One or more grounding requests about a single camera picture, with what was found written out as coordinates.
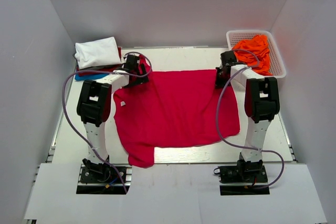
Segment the crimson red t-shirt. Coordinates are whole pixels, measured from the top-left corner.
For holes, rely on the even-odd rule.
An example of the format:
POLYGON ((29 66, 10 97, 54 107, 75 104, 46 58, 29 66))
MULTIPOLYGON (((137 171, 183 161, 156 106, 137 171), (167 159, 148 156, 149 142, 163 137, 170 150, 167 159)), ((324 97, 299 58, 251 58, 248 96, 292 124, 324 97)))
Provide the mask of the crimson red t-shirt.
MULTIPOLYGON (((216 107, 221 89, 216 70, 154 71, 149 82, 122 88, 113 99, 121 144, 132 166, 154 164, 157 147, 194 147, 219 142, 216 107)), ((219 108, 224 138, 240 132, 237 100, 227 87, 219 108)))

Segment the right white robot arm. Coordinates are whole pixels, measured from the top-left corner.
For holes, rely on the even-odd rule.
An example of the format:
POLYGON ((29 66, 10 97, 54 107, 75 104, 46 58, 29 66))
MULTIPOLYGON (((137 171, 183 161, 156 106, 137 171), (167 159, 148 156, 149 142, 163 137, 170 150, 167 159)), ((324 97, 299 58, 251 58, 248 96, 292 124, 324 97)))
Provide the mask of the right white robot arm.
POLYGON ((222 88, 219 95, 215 121, 219 137, 228 145, 241 149, 240 157, 242 165, 237 168, 238 177, 247 182, 256 175, 254 165, 262 162, 263 146, 266 133, 271 121, 279 113, 280 101, 277 78, 265 77, 257 74, 254 69, 260 64, 258 57, 246 50, 230 50, 221 53, 221 64, 216 68, 215 87, 222 88), (251 67, 239 62, 235 52, 246 52, 252 55, 257 62, 251 67), (219 108, 226 88, 232 80, 238 81, 245 87, 244 109, 248 117, 247 134, 244 146, 227 142, 219 130, 219 108))

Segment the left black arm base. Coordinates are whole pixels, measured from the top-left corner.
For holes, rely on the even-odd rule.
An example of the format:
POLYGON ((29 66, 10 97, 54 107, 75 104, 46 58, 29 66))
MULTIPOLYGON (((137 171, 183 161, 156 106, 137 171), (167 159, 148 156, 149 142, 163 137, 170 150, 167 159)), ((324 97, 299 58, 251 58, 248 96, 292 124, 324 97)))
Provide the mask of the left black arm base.
POLYGON ((122 177, 126 190, 131 186, 132 167, 117 166, 118 173, 108 167, 104 173, 97 173, 84 165, 81 166, 76 194, 77 195, 126 195, 122 177))

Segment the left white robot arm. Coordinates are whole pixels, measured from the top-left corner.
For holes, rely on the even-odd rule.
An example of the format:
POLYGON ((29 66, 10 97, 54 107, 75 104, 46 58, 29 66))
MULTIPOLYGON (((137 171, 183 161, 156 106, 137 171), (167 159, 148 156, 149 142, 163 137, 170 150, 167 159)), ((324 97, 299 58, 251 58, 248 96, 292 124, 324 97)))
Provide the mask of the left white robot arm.
POLYGON ((139 52, 129 52, 124 59, 122 66, 105 77, 85 80, 77 104, 77 114, 85 127, 89 142, 88 157, 83 159, 83 164, 96 164, 93 176, 101 182, 108 180, 111 175, 111 168, 104 163, 109 158, 105 123, 110 113, 115 111, 112 95, 119 89, 148 82, 152 70, 149 60, 139 52))

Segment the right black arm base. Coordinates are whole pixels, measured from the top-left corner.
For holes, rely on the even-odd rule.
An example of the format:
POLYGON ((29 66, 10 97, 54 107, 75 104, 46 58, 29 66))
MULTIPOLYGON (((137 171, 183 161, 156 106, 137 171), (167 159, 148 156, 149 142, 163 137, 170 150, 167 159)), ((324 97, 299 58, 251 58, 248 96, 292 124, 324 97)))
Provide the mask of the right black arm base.
POLYGON ((254 196, 269 195, 268 177, 265 166, 260 170, 239 173, 237 165, 219 166, 214 169, 214 175, 219 177, 221 196, 254 196))

